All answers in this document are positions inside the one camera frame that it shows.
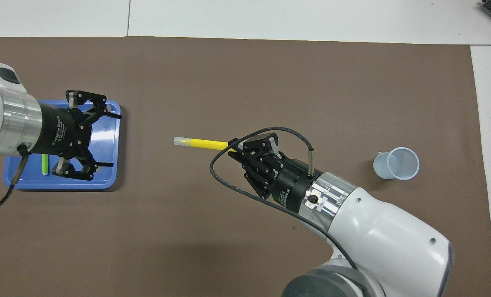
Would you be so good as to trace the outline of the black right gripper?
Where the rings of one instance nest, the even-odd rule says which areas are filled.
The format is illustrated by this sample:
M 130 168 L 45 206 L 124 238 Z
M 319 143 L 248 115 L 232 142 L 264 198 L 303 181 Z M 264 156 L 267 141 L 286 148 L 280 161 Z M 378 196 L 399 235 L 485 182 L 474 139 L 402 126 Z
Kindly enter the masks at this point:
M 323 172 L 301 160 L 283 157 L 276 133 L 255 135 L 233 147 L 228 156 L 242 164 L 244 177 L 256 194 L 266 200 L 272 197 L 285 209 L 298 213 L 306 190 Z

